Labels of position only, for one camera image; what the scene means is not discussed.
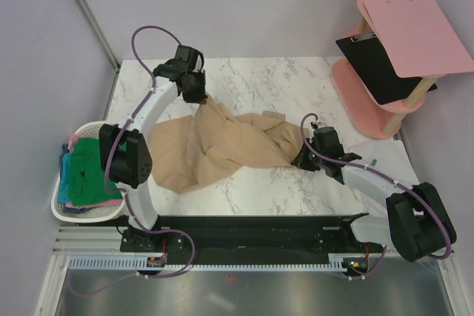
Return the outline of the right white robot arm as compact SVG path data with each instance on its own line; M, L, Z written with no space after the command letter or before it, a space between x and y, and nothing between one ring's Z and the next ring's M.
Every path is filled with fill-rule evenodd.
M304 133L301 138L296 162L305 170L323 170L327 177L385 208L384 217L367 212L350 220L349 227L339 233L344 250L356 252L365 243L376 243L394 248L408 262L425 257L443 260L451 255L457 234L432 184L406 184L360 155L345 152L333 127L314 127L312 138Z

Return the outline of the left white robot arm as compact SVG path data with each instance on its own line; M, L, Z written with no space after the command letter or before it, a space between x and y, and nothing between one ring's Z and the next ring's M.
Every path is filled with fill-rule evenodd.
M122 195L130 224L140 229L137 244L154 252L160 248L163 235L153 228L158 215L147 182L153 168L148 135L178 97L191 104L206 102L204 56L180 44L175 55L154 70L137 60L150 75L149 87L137 107L119 123L101 126L99 149L106 192Z

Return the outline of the beige t shirt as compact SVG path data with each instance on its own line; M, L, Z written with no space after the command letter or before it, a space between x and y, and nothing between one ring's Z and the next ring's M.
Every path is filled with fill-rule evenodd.
M242 167L290 167L303 147L300 127L264 111L234 116L209 98L195 115L157 123L150 131L152 177L176 193L209 186Z

